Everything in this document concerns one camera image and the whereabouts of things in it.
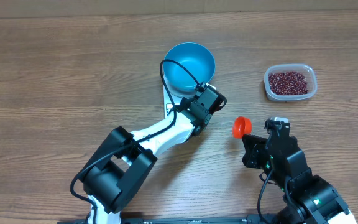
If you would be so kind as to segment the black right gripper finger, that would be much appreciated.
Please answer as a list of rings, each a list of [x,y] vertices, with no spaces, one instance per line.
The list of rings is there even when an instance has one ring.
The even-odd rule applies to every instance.
[[[246,168],[259,168],[258,155],[253,152],[246,152],[242,158],[242,163]]]
[[[267,139],[251,134],[246,134],[243,135],[242,142],[244,144],[245,151],[252,152],[263,149],[265,147]]]

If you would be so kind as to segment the red measuring scoop blue handle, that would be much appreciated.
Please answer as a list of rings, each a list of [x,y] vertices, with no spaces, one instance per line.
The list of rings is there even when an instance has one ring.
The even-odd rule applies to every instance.
[[[243,135],[252,133],[252,122],[249,118],[239,116],[234,121],[232,135],[236,139],[242,139]]]

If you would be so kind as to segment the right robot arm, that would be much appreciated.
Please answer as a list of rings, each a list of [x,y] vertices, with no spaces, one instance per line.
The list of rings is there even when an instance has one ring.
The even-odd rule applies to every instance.
[[[271,133],[268,138],[244,135],[247,168],[262,169],[267,175],[257,201],[255,223],[355,223],[356,219],[338,191],[314,175],[304,152],[293,136]],[[277,214],[261,212],[268,183],[283,191],[286,207]]]

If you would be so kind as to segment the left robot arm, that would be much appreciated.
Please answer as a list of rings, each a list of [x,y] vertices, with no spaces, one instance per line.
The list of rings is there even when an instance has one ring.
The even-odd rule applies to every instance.
[[[197,136],[227,99],[203,82],[191,98],[174,104],[158,123],[128,132],[113,129],[91,156],[74,182],[80,181],[90,203],[87,223],[120,223],[121,210],[134,198],[155,165],[158,156],[173,146]]]

